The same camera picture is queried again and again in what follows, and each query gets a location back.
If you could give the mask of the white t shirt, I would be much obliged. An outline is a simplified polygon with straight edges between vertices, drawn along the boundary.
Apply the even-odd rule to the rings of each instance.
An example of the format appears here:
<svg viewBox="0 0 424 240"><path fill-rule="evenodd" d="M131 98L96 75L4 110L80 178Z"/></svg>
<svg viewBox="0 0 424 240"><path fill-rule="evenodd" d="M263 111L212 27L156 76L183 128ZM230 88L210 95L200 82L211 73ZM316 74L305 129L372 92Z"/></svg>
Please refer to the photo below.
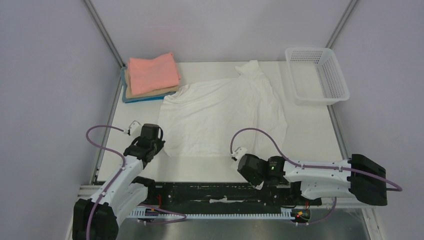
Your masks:
<svg viewBox="0 0 424 240"><path fill-rule="evenodd" d="M236 66L238 76L182 86L164 98L158 125L170 157L218 157L244 147L275 155L288 123L280 98L257 60Z"/></svg>

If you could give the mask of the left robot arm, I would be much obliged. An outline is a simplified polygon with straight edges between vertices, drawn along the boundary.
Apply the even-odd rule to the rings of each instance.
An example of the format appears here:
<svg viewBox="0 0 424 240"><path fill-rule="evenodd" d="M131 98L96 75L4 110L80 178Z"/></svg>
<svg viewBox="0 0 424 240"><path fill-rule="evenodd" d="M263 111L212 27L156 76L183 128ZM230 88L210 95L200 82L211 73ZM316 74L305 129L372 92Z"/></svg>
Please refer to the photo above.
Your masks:
<svg viewBox="0 0 424 240"><path fill-rule="evenodd" d="M121 158L112 176L88 199L78 199L73 207L72 233L74 240L115 240L119 227L138 204L152 204L157 198L155 181L140 173L163 149L164 132L160 126L136 121L126 134L139 135L120 153Z"/></svg>

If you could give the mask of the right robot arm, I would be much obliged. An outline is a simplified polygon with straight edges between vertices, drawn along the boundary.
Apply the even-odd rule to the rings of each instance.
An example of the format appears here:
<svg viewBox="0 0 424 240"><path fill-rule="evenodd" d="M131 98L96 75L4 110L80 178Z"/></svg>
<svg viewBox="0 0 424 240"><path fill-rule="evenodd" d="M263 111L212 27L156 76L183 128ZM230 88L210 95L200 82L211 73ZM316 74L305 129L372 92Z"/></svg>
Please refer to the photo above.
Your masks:
<svg viewBox="0 0 424 240"><path fill-rule="evenodd" d="M288 162L282 156L263 160L253 154L232 157L237 172L256 190L265 186L289 185L289 199L295 204L320 198L356 198L371 206L386 206L386 169L368 157L352 154L347 160Z"/></svg>

